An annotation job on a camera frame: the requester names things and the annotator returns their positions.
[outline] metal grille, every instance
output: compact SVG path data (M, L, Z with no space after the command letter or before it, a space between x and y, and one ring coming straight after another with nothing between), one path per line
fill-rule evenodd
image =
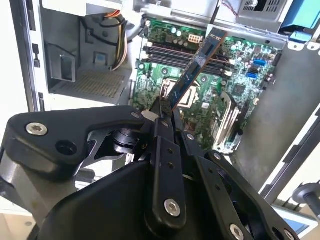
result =
M98 72L88 70L79 74L75 83L61 86L65 91L91 94L105 98L115 98L123 84L125 76L113 72Z
M279 4L280 4L280 0L270 0L265 11L275 13L278 10Z
M78 70L75 82L61 81L50 93L115 105L127 101L123 92L131 74L131 70L124 68L111 72L107 67L87 65Z
M256 3L256 0L243 0L236 23L278 33L282 24L279 21L282 11L291 1L259 0L258 5Z
M265 12L275 13L278 10L278 6L281 3L281 0L269 0L269 3L266 5ZM255 7L252 6L252 0L247 0L243 7L244 11L254 11Z

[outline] green circuit board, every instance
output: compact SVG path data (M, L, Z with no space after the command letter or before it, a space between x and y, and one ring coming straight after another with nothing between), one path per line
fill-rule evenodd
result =
M181 69L176 67L141 63L133 93L133 106L139 111L150 109L155 98L161 94L163 82L167 80L174 83L181 73ZM212 109L216 108L219 100L221 81L222 78L219 76L201 73L191 87L191 91L196 91L194 97L189 96L188 99L192 101L191 107L179 108L186 130L193 132L196 136L203 136L198 140L208 148L213 144L210 137L210 119L213 114Z
M175 34L171 32L172 28L176 29ZM177 36L176 31L181 31L181 36ZM177 46L192 53L198 49L198 44L189 43L187 46L179 46L172 42L172 38L168 42L168 36L185 42L189 34L205 36L205 32L198 29L151 19L145 38L152 43L169 47ZM222 91L229 93L239 110L244 112L241 115L239 126L241 130L244 130L259 102L259 96L266 89L267 75L274 71L273 61L279 51L280 49L267 44L258 44L242 38L228 36L225 39L216 54L230 59L232 76L224 78L223 75L201 74L195 81L195 85L192 86L193 91L196 90L196 96L193 98L192 95L191 106L186 107L186 104L190 105L190 102L178 105L184 129L196 136L204 150L212 149L214 143L212 136L215 135L216 126L217 124L220 126L226 112L225 103L220 98ZM257 59L262 60L264 65L255 65L254 62ZM140 62L134 87L133 106L140 111L148 110L156 97L162 94L166 82L168 80L171 83L177 81L182 71L183 69L165 64ZM238 139L237 141L231 139L226 142L225 149L220 150L232 153L238 144Z
M185 49L196 52L199 48L199 44L189 42L189 35L193 34L202 36L203 38L206 37L206 32L203 30L163 23L155 19L150 19L149 21L150 27L146 32L146 37L152 43L173 47L183 46Z

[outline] sata port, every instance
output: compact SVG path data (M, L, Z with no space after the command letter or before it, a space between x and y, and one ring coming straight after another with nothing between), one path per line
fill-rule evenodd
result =
M253 61L253 64L264 67L267 64L267 62L263 59L256 59Z
M258 74L255 74L255 73L248 73L246 75L248 78L251 78L251 79L256 79L258 77Z

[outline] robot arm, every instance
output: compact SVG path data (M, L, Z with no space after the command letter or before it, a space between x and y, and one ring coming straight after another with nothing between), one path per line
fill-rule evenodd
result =
M183 130L177 109L168 117L157 99L150 112L113 106L9 120L0 190L32 213L37 240L299 239L220 153ZM77 191L79 169L122 154L134 160Z

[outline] metal screw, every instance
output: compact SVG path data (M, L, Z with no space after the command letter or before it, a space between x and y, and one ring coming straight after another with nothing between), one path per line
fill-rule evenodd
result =
M190 140L195 140L194 136L192 136L190 133L188 133L186 136L187 136L188 139L190 139Z
M29 123L25 127L25 129L29 134L36 136L43 136L46 135L48 132L48 128L45 125L38 122Z
M164 201L164 208L168 214L173 217L180 216L180 207L178 203L173 199L167 199Z
M167 123L167 122L162 121L161 123L162 123L162 125L164 125L164 126L166 126L166 127L169 127L169 125L168 125L168 123Z
M230 231L231 231L232 235L235 237L235 239L237 239L237 240L244 240L245 239L244 233L241 231L241 229L237 225L231 224Z
M291 232L289 232L287 229L284 230L284 233L290 240L295 240L294 236L292 236Z
M139 114L134 111L131 113L131 115L134 116L136 119L140 118Z
M216 159L218 159L218 160L221 160L221 156L218 154L218 153L214 153L213 154L213 156L216 158Z

